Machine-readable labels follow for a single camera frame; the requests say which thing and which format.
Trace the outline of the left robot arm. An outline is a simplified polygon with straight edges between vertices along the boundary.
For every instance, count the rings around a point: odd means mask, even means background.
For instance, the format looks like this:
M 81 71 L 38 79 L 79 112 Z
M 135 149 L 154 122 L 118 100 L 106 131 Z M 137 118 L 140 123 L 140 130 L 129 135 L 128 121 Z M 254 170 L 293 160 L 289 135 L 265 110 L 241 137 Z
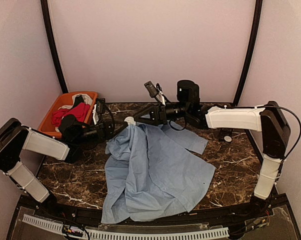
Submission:
M 50 218 L 61 214 L 61 206 L 55 195 L 24 164 L 27 152 L 52 157 L 65 163 L 75 163 L 85 147 L 95 147 L 115 137 L 127 127 L 127 123 L 115 120 L 103 99 L 98 98 L 93 110 L 93 124 L 79 121 L 74 114 L 61 119 L 61 139 L 41 133 L 9 119 L 0 128 L 0 171 L 21 190 L 41 204 Z

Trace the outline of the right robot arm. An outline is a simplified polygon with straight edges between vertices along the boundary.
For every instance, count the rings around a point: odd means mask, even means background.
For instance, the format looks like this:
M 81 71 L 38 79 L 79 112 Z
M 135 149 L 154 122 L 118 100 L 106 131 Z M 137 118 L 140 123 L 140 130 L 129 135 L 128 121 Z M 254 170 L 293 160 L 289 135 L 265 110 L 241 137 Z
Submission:
M 188 79 L 177 82 L 176 102 L 167 100 L 161 88 L 151 81 L 144 86 L 157 102 L 136 113 L 136 122 L 158 126 L 183 119 L 197 129 L 239 129 L 260 135 L 262 161 L 253 192 L 255 198 L 245 207 L 250 217 L 258 216 L 265 209 L 264 200 L 270 197 L 287 158 L 291 128 L 283 113 L 285 108 L 275 101 L 244 107 L 204 105 L 200 101 L 200 87 Z

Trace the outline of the light blue shirt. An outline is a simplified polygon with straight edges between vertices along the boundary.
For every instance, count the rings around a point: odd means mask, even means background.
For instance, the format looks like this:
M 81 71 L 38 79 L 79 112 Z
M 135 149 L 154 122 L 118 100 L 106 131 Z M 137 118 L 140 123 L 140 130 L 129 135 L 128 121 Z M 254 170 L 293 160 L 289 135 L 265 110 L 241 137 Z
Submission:
M 102 223 L 147 222 L 193 210 L 215 173 L 200 158 L 207 143 L 189 130 L 129 124 L 105 148 Z

